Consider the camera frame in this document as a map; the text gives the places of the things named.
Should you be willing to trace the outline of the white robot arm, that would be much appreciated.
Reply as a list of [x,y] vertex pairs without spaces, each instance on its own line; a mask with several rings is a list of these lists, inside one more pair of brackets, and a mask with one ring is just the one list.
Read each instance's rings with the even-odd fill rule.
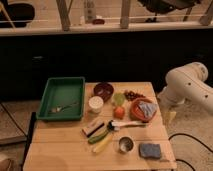
[[166,74],[166,86],[157,95],[165,125],[176,116],[173,108],[182,105],[186,99],[213,115],[213,87],[205,83],[207,78],[208,69],[200,62],[171,69]]

